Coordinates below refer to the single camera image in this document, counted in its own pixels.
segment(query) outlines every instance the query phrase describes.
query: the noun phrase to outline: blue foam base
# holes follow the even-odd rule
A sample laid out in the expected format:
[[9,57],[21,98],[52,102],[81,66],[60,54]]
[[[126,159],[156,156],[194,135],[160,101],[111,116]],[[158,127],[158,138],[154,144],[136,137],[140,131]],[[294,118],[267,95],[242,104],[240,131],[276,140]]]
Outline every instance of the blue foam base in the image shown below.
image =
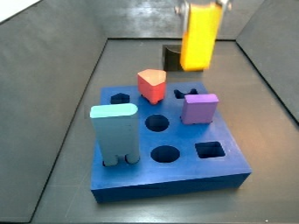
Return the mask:
[[[128,164],[120,159],[116,166],[104,167],[95,144],[91,191],[98,202],[236,188],[244,182],[251,168],[220,113],[216,111],[211,124],[182,123],[183,99],[175,98],[174,90],[188,93],[192,88],[199,94],[207,93],[199,82],[167,83],[166,97],[156,105],[150,104],[136,87],[102,88],[102,105],[110,104],[112,95],[123,93],[130,95],[130,102],[139,108],[140,161]],[[167,117],[170,126],[164,131],[154,132],[146,127],[151,115]],[[195,144],[210,142],[219,142],[223,151],[200,157]],[[163,145],[180,151],[180,157],[171,163],[158,163],[151,157],[152,150]]]

